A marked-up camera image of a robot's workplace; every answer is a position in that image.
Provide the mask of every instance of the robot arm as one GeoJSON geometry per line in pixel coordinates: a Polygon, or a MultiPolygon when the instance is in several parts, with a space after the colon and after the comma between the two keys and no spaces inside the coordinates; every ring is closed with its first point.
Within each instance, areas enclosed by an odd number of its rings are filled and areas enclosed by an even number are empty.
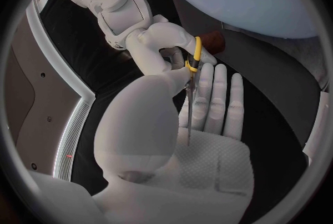
{"type": "MultiPolygon", "coordinates": [[[[154,16],[146,0],[71,0],[89,8],[97,17],[107,42],[115,49],[128,49],[141,71],[159,74],[171,70],[159,50],[179,46],[190,54],[195,39],[182,27],[168,23],[161,15],[154,16]]],[[[204,48],[202,62],[216,64],[216,59],[204,48]]]]}

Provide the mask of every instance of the gray fabric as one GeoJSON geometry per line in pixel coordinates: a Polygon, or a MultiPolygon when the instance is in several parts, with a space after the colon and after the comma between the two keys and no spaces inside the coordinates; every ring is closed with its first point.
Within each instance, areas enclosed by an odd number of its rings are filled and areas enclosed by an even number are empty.
{"type": "Polygon", "coordinates": [[[283,39],[246,31],[226,23],[223,23],[223,28],[244,33],[281,49],[298,60],[315,77],[321,89],[327,87],[328,74],[318,37],[307,39],[283,39]]]}

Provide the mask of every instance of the brown object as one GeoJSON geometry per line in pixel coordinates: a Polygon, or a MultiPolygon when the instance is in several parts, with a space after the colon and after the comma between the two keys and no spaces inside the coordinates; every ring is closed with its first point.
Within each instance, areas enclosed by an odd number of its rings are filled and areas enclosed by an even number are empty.
{"type": "Polygon", "coordinates": [[[225,49],[225,39],[221,32],[213,31],[206,34],[199,35],[203,46],[210,54],[217,54],[223,52],[225,49]]]}

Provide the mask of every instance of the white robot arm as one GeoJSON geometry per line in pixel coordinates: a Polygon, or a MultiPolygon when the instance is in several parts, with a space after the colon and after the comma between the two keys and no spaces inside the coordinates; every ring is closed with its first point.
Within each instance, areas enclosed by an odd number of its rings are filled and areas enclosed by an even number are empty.
{"type": "MultiPolygon", "coordinates": [[[[145,75],[171,70],[159,50],[179,46],[190,54],[195,39],[182,27],[154,16],[147,0],[71,0],[89,8],[97,17],[107,42],[115,49],[127,49],[145,75]]],[[[203,48],[203,63],[216,64],[216,59],[203,48]]]]}

